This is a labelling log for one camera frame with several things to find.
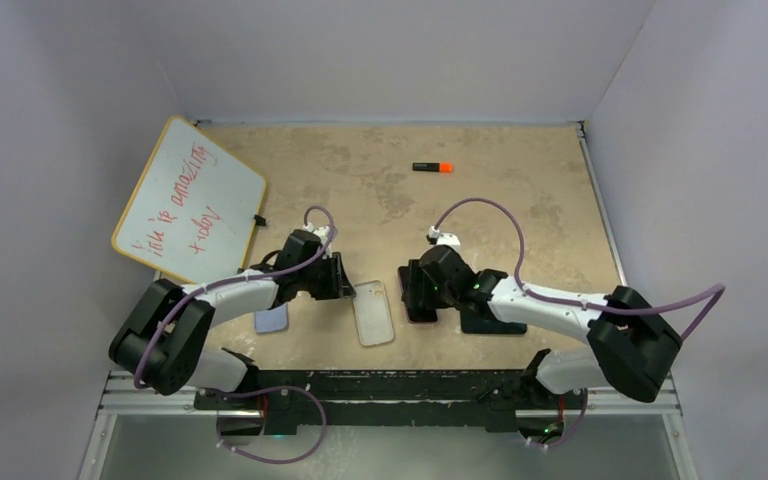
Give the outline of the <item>beige phone case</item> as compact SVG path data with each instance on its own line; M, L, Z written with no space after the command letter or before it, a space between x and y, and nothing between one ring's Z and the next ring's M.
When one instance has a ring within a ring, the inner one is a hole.
M391 342L395 337L384 283L380 280L353 286L353 308L359 342L373 347Z

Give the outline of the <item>lavender phone case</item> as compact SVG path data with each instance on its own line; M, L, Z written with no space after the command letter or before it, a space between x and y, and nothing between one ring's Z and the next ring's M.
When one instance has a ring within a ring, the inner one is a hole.
M289 326L288 305L282 304L269 310L255 312L253 324L257 334L277 333L286 330Z

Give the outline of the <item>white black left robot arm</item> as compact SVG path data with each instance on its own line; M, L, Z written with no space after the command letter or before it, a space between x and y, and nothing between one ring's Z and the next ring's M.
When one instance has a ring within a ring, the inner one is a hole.
M261 262L207 284L152 282L112 339L109 359L132 373L139 389L171 395L189 386L219 391L232 408L249 407L257 399L259 368L244 354L208 348L214 326L276 312L300 292L315 301L350 299L356 311L386 298L369 282L350 283L340 253L329 249L334 235L330 227L296 229Z

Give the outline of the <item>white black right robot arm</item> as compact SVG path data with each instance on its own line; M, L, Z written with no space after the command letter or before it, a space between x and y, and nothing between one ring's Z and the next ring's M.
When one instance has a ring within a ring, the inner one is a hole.
M496 324L538 327L582 342L538 354L521 381L524 399L544 407L576 389L612 387L639 402L659 395L681 336L635 290L578 294L521 287L505 272L474 271L452 247L436 245L417 262L444 306Z

